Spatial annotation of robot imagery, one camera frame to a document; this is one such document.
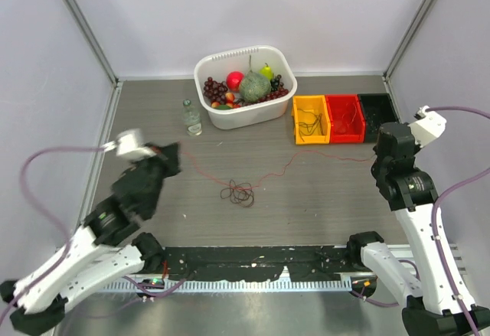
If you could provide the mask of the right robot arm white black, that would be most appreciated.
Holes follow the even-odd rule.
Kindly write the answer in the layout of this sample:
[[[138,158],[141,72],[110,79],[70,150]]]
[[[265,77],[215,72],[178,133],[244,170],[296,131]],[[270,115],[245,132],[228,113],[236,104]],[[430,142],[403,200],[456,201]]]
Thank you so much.
[[[376,232],[350,236],[350,268],[370,269],[402,306],[409,335],[477,335],[489,326],[489,310],[477,305],[460,276],[443,230],[432,178],[415,166],[416,153],[445,126],[388,122],[380,128],[371,174],[410,244],[417,275],[396,259]]]

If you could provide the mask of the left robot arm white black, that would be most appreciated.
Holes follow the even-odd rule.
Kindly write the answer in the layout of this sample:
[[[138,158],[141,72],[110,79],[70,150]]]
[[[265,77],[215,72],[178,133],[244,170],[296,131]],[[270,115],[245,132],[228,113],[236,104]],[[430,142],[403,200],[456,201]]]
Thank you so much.
[[[96,148],[55,148],[56,152],[111,150],[130,166],[113,183],[110,196],[96,205],[74,233],[28,188],[23,189],[28,202],[65,237],[65,244],[38,269],[1,284],[1,298],[7,305],[1,317],[9,318],[24,335],[42,335],[55,328],[85,298],[120,277],[153,274],[162,267],[164,250],[152,234],[141,233],[131,243],[121,243],[140,228],[140,220],[155,215],[165,179],[181,170],[180,145],[117,141]]]

